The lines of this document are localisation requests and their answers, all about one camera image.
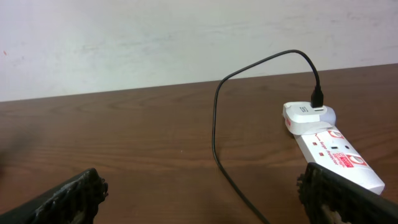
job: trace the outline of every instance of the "charging cable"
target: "charging cable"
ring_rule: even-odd
[[[270,224],[270,222],[265,218],[265,216],[249,201],[248,198],[246,198],[246,196],[244,196],[244,194],[242,193],[242,191],[239,189],[239,187],[233,182],[232,178],[228,175],[228,173],[225,171],[223,165],[221,165],[220,160],[218,159],[217,153],[216,153],[216,115],[217,115],[217,99],[218,99],[218,92],[220,91],[221,86],[223,85],[223,83],[230,79],[231,77],[234,77],[235,75],[244,72],[252,67],[255,67],[259,64],[262,64],[268,60],[271,60],[273,58],[279,57],[281,55],[285,55],[285,54],[289,54],[289,53],[296,53],[301,55],[303,58],[306,59],[306,61],[308,62],[308,64],[310,64],[311,69],[315,75],[315,81],[316,81],[316,85],[315,85],[315,89],[311,95],[311,107],[312,108],[318,108],[323,106],[323,93],[321,91],[321,85],[320,85],[320,81],[319,81],[319,76],[318,76],[318,72],[317,69],[315,68],[315,66],[313,65],[313,63],[311,62],[310,58],[303,52],[299,51],[299,50],[286,50],[284,52],[280,52],[277,54],[274,54],[270,57],[267,57],[265,59],[262,59],[252,65],[249,65],[247,67],[244,67],[230,75],[228,75],[227,77],[225,77],[224,79],[222,79],[222,81],[220,81],[220,84],[218,84],[218,87],[216,89],[216,95],[215,95],[215,99],[214,99],[214,108],[213,108],[213,132],[211,135],[211,148],[213,150],[213,156],[214,156],[214,160],[217,163],[218,168],[220,168],[220,171],[224,174],[225,178],[228,180],[228,182],[231,184],[232,188],[236,191],[236,193],[241,197],[241,199],[244,201],[244,203],[254,212],[254,214],[257,215],[257,217],[266,224]]]

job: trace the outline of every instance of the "black cable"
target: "black cable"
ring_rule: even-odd
[[[246,203],[246,205],[254,212],[254,214],[257,215],[257,217],[266,224],[270,224],[270,222],[265,218],[265,216],[249,201],[249,199],[246,198],[246,196],[244,196],[244,194],[242,193],[242,191],[238,188],[238,186],[233,182],[233,180],[231,179],[231,177],[228,175],[228,173],[225,171],[223,165],[221,165],[221,162],[218,160],[217,157],[217,153],[216,153],[216,114],[217,114],[217,99],[218,99],[218,92],[220,91],[221,86],[223,85],[223,83],[228,80],[229,78],[246,71],[247,69],[250,69],[252,67],[255,67],[261,63],[264,63],[268,60],[271,60],[273,58],[279,57],[281,55],[285,55],[285,54],[289,54],[289,53],[296,53],[301,55],[302,57],[304,57],[306,59],[306,61],[310,64],[312,71],[315,75],[315,80],[317,82],[316,86],[315,86],[315,90],[319,90],[320,91],[320,81],[319,81],[319,76],[318,76],[318,72],[317,69],[315,68],[315,66],[313,65],[313,63],[311,62],[310,58],[303,52],[299,51],[299,50],[286,50],[284,52],[281,53],[277,53],[274,54],[270,57],[267,57],[265,59],[262,59],[252,65],[249,65],[247,67],[244,67],[230,75],[228,75],[227,77],[225,77],[224,79],[222,79],[222,81],[220,81],[220,84],[218,84],[218,87],[216,89],[216,95],[215,95],[215,99],[214,99],[214,109],[213,109],[213,132],[212,132],[212,138],[211,138],[211,147],[213,149],[213,156],[214,156],[214,160],[216,161],[218,168],[220,168],[220,171],[224,174],[225,178],[228,180],[228,182],[231,184],[232,188],[236,191],[236,193],[241,197],[241,199],[244,201],[244,203]]]

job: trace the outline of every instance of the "brown wooden surface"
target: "brown wooden surface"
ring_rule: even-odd
[[[398,202],[398,65],[320,72],[337,127]],[[218,82],[0,103],[0,213],[89,168],[109,183],[95,223],[259,223],[211,154]],[[308,101],[311,73],[228,81],[217,146],[271,223],[308,223],[305,159],[282,105]]]

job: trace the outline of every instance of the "red label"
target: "red label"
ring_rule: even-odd
[[[354,167],[353,166],[353,164],[348,160],[348,158],[347,157],[340,157],[340,159],[341,159],[341,161],[343,162],[343,164],[346,166],[346,167],[349,167],[349,168],[352,168],[352,167]]]
[[[347,167],[347,168],[353,168],[354,167],[354,165],[346,157],[346,154],[344,154],[342,152],[334,153],[333,157],[338,160],[338,164],[341,165],[342,167]]]

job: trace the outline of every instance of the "power strip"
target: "power strip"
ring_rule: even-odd
[[[316,162],[375,194],[384,190],[384,182],[335,126],[295,138],[307,162]]]

